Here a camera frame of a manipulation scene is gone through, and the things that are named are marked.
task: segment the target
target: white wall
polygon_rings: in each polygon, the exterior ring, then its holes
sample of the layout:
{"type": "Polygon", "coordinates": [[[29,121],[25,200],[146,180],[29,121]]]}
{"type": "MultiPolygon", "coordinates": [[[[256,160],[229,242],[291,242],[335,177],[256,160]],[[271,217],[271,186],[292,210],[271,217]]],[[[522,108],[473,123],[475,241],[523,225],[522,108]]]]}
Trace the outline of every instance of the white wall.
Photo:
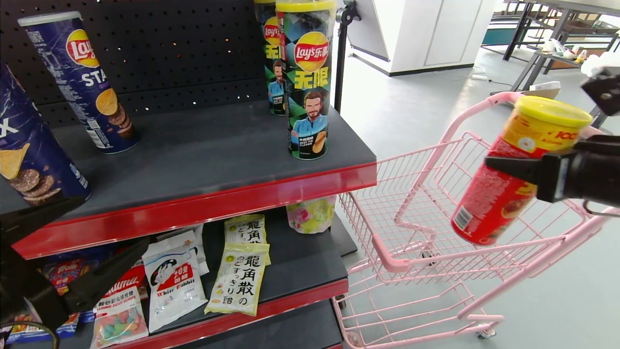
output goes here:
{"type": "Polygon", "coordinates": [[[390,73],[474,63],[497,0],[375,0],[390,73]]]}
{"type": "MultiPolygon", "coordinates": [[[[405,0],[374,0],[374,7],[377,10],[377,18],[381,26],[381,34],[383,35],[390,60],[392,60],[396,51],[396,43],[401,31],[401,22],[404,18],[404,6],[405,0]]],[[[392,61],[386,62],[359,51],[355,51],[355,54],[384,71],[392,71],[392,61]]]]}

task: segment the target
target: red shelf edge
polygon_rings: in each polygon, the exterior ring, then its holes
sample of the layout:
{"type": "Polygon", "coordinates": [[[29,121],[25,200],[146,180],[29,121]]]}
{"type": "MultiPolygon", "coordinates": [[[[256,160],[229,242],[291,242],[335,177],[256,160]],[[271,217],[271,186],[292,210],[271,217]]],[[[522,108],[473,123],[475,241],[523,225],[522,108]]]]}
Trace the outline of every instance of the red shelf edge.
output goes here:
{"type": "Polygon", "coordinates": [[[197,324],[181,327],[180,329],[152,335],[146,338],[115,345],[115,349],[168,349],[192,343],[211,337],[228,330],[249,325],[253,322],[275,316],[283,312],[307,306],[309,304],[329,299],[348,292],[348,279],[341,279],[317,288],[292,294],[290,296],[262,303],[256,317],[234,313],[226,314],[215,319],[206,320],[197,324]]]}
{"type": "Polygon", "coordinates": [[[26,259],[39,258],[374,185],[376,163],[373,162],[63,220],[45,226],[13,247],[26,259]]]}

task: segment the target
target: gray floor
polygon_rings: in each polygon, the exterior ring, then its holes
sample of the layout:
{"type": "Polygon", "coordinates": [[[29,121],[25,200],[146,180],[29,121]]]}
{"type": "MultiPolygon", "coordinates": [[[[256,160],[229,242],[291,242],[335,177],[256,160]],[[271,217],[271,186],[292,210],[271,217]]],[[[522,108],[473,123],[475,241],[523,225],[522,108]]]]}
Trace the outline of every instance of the gray floor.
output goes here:
{"type": "MultiPolygon", "coordinates": [[[[516,60],[505,62],[500,55],[481,50],[473,69],[388,78],[350,57],[345,69],[342,116],[379,159],[410,152],[436,144],[459,111],[483,100],[489,92],[507,87],[469,79],[471,73],[484,71],[492,80],[512,84],[524,64],[516,60]]],[[[541,75],[539,81],[554,79],[562,83],[558,100],[587,111],[593,107],[578,88],[583,80],[579,72],[552,71],[548,76],[541,75]]],[[[492,140],[509,115],[507,107],[497,106],[465,122],[459,132],[471,130],[492,140]]],[[[620,134],[620,117],[610,118],[604,127],[620,134]]],[[[350,230],[342,209],[338,208],[337,212],[350,230]]],[[[493,339],[480,341],[474,335],[464,335],[406,348],[620,348],[620,260],[616,257],[620,248],[619,222],[612,220],[597,236],[560,263],[486,306],[488,314],[506,317],[493,339]]],[[[345,263],[351,266],[361,258],[364,258],[362,249],[346,256],[345,263]]],[[[483,280],[470,282],[468,286],[475,294],[480,294],[497,283],[497,280],[483,280]]],[[[394,305],[436,294],[434,290],[441,288],[445,289],[441,283],[381,286],[375,291],[375,301],[377,306],[394,305]]],[[[402,307],[393,312],[402,316],[417,311],[428,309],[402,307]]],[[[394,325],[406,329],[423,323],[415,319],[394,325]]],[[[420,333],[418,335],[428,334],[424,329],[420,333]]]]}

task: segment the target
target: shopping cart handle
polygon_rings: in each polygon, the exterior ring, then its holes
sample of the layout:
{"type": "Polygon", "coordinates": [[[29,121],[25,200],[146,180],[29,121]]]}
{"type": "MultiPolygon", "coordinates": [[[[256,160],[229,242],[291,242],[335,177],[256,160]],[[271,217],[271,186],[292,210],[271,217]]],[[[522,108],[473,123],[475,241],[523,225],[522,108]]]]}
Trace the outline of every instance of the shopping cart handle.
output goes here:
{"type": "Polygon", "coordinates": [[[519,98],[523,96],[524,95],[520,92],[504,91],[494,94],[493,96],[488,97],[487,99],[476,104],[475,106],[471,106],[465,109],[457,117],[454,118],[452,123],[448,126],[446,132],[443,134],[443,136],[441,136],[441,140],[439,141],[439,143],[446,143],[452,140],[452,137],[454,137],[454,134],[458,130],[459,126],[461,126],[463,121],[465,121],[466,119],[482,111],[485,111],[492,106],[496,106],[497,104],[503,104],[508,102],[516,103],[517,100],[519,100],[519,98]]]}

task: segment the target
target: lay's logo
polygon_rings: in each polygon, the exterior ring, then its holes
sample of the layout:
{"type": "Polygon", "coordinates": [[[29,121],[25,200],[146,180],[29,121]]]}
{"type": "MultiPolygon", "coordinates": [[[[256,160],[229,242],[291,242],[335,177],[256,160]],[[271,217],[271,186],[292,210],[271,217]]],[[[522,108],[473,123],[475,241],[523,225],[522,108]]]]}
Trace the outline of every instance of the lay's logo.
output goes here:
{"type": "Polygon", "coordinates": [[[99,61],[92,51],[91,41],[88,40],[84,29],[76,29],[69,34],[66,49],[69,57],[77,64],[89,68],[97,68],[99,66],[99,61]]]}
{"type": "Polygon", "coordinates": [[[280,44],[280,28],[278,26],[278,17],[271,17],[265,22],[264,27],[265,40],[274,46],[280,44]]]}
{"type": "Polygon", "coordinates": [[[321,32],[303,35],[295,45],[295,63],[307,72],[323,67],[329,56],[329,41],[321,32]]]}

